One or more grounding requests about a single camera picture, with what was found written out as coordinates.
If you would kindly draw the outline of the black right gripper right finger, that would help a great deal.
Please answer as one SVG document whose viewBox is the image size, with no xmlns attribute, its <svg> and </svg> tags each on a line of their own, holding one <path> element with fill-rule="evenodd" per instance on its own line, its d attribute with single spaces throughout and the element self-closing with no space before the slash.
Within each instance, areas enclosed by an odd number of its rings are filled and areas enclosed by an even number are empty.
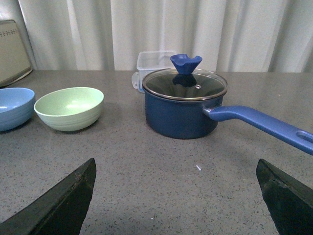
<svg viewBox="0 0 313 235">
<path fill-rule="evenodd" d="M 256 167 L 263 200 L 281 235 L 313 233 L 313 190 L 264 159 Z"/>
</svg>

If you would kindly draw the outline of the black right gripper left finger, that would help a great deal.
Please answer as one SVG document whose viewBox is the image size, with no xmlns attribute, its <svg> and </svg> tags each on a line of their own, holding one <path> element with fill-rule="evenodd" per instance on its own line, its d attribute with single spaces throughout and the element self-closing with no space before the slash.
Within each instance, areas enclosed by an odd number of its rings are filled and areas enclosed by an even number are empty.
<svg viewBox="0 0 313 235">
<path fill-rule="evenodd" d="M 90 158 L 41 197 L 2 222 L 2 235 L 78 235 L 86 218 L 96 179 Z"/>
</svg>

